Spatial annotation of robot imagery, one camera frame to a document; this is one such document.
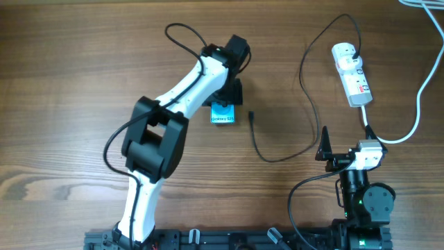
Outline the white charger plug adapter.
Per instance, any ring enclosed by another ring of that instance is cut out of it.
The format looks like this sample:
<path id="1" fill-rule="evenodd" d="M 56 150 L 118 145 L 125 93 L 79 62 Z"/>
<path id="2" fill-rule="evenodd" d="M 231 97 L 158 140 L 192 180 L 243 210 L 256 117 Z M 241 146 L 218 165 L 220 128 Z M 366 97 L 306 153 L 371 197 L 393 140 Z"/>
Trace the white charger plug adapter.
<path id="1" fill-rule="evenodd" d="M 353 55 L 345 55 L 341 56 L 336 61 L 336 68 L 338 70 L 338 73 L 344 75 L 344 74 L 351 74 L 355 70 L 361 68 L 363 65 L 363 60 L 360 56 L 357 58 L 353 58 Z"/>

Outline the blue screen Galaxy smartphone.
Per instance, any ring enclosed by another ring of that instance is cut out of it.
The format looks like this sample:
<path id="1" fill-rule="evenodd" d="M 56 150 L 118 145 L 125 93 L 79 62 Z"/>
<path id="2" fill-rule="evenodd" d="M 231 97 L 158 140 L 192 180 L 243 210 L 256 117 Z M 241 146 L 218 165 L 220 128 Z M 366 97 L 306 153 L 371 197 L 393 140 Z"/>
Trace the blue screen Galaxy smartphone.
<path id="1" fill-rule="evenodd" d="M 213 124 L 235 123 L 234 105 L 223 106 L 217 102 L 213 102 L 211 105 L 210 121 Z"/>

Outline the white power strip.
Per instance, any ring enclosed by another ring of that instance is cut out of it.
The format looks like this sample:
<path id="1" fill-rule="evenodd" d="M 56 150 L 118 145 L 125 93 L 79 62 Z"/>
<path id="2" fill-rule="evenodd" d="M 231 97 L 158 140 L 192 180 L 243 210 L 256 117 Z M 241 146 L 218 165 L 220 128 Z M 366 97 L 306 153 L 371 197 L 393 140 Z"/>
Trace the white power strip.
<path id="1" fill-rule="evenodd" d="M 335 44 L 332 47 L 332 55 L 334 58 L 334 64 L 336 67 L 336 61 L 339 57 L 345 55 L 355 55 L 355 47 L 347 42 L 342 42 Z M 352 108 L 360 108 L 370 103 L 373 100 L 373 96 L 370 92 L 368 81 L 366 80 L 364 71 L 361 68 L 355 70 L 351 74 L 340 74 L 345 95 L 347 97 L 348 103 Z"/>

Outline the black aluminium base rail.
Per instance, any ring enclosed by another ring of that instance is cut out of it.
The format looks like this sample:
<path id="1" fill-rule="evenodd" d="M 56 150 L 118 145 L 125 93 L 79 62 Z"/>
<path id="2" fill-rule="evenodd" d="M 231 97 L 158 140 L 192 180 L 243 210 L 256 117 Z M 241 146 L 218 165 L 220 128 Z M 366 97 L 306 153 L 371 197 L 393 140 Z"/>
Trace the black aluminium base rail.
<path id="1" fill-rule="evenodd" d="M 344 226 L 293 231 L 190 231 L 157 229 L 144 243 L 115 231 L 86 233 L 85 249 L 237 250 L 237 249 L 356 249 L 392 250 L 389 228 L 358 229 Z"/>

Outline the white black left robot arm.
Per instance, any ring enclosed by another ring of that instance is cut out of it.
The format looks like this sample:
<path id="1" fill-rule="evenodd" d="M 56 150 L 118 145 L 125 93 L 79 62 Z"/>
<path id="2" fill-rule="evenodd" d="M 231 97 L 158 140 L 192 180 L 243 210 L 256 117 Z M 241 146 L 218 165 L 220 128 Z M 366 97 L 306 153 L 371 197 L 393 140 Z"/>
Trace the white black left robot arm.
<path id="1" fill-rule="evenodd" d="M 126 207 L 112 229 L 122 249 L 144 249 L 155 229 L 155 209 L 163 182 L 182 158 L 190 119 L 202 106 L 226 108 L 215 120 L 233 122 L 234 107 L 243 103 L 237 78 L 250 55 L 245 39 L 233 35 L 224 47 L 209 44 L 194 68 L 171 90 L 156 99 L 141 97 L 130 121 L 123 125 L 121 153 L 129 175 Z"/>

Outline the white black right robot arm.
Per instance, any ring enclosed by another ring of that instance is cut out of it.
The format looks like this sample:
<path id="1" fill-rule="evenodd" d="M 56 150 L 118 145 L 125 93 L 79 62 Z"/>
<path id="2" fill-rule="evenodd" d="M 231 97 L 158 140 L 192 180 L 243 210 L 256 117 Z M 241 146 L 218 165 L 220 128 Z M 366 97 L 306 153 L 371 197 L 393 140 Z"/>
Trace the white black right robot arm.
<path id="1" fill-rule="evenodd" d="M 396 193 L 384 183 L 370 183 L 368 172 L 377 169 L 387 148 L 366 126 L 366 137 L 346 153 L 333 153 L 327 127 L 323 127 L 316 152 L 317 161 L 325 161 L 325 171 L 337 174 L 335 183 L 338 204 L 345 218 L 334 219 L 329 227 L 330 249 L 393 248 L 390 228 Z"/>

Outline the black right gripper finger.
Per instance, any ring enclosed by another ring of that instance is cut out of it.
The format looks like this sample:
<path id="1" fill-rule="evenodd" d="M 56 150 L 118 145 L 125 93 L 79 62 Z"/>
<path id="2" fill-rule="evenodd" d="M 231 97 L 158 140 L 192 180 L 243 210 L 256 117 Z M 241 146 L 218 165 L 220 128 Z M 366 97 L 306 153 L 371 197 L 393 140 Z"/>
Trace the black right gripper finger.
<path id="1" fill-rule="evenodd" d="M 383 153 L 387 153 L 388 149 L 385 147 L 385 145 L 382 143 L 380 139 L 377 138 L 376 134 L 374 133 L 373 129 L 370 127 L 370 125 L 365 126 L 365 132 L 366 132 L 366 139 L 367 140 L 377 140 L 382 148 Z"/>
<path id="2" fill-rule="evenodd" d="M 330 144 L 330 136 L 327 127 L 324 126 L 321 133 L 320 144 L 316 151 L 315 160 L 328 161 L 331 159 L 333 159 L 333 153 Z"/>

